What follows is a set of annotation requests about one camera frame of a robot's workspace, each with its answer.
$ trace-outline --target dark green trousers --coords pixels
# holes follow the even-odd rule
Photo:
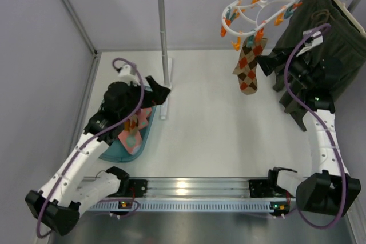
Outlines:
[[[334,101],[342,95],[344,90],[354,80],[360,68],[366,61],[366,37],[351,24],[347,17],[339,10],[333,0],[302,0],[290,18],[289,26],[277,41],[276,47],[295,47],[303,38],[303,31],[309,30],[323,23],[331,24],[332,28],[323,37],[324,42],[312,49],[313,62],[319,62],[325,57],[336,57],[343,63],[344,70],[341,78],[331,90]],[[276,68],[276,84],[273,89],[280,91],[284,88],[283,75],[280,74],[283,66]],[[292,80],[291,89],[299,94],[301,85]],[[303,131],[303,116],[306,111],[302,109],[285,92],[280,103],[285,107]]]

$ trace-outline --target white table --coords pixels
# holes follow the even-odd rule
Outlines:
[[[87,176],[118,166],[132,177],[266,177],[275,166],[309,175],[308,137],[279,104],[274,79],[257,68],[258,92],[245,95],[232,72],[234,50],[169,51],[174,59],[168,120],[156,112],[143,153],[128,163],[98,160]],[[160,51],[102,53],[86,119],[111,82],[111,61],[137,64],[143,77],[162,83]]]

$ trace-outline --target teal basket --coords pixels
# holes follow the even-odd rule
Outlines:
[[[140,130],[142,144],[140,149],[135,154],[133,155],[129,154],[126,151],[125,147],[122,145],[121,141],[117,139],[112,143],[112,145],[109,146],[109,148],[99,158],[110,162],[130,162],[138,158],[142,154],[145,148],[146,141],[148,140],[149,132],[154,121],[156,107],[154,106],[152,107],[152,109],[153,110],[151,112],[151,115],[147,118],[149,122],[148,126]]]

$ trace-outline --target drawstring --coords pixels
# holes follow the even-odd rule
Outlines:
[[[327,23],[329,18],[335,20],[328,9],[322,9],[319,11],[315,11],[311,15],[311,20],[313,21],[313,23],[316,23],[315,24],[316,27],[319,27],[320,25]]]

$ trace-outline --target argyle sock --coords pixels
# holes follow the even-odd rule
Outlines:
[[[257,61],[255,57],[261,55],[265,45],[267,44],[267,39],[262,38],[259,42],[253,43],[252,47],[246,46],[246,41],[244,41],[243,47],[240,51],[239,61],[236,65],[233,74],[238,76],[240,90],[244,94],[254,94],[258,89],[257,82]]]

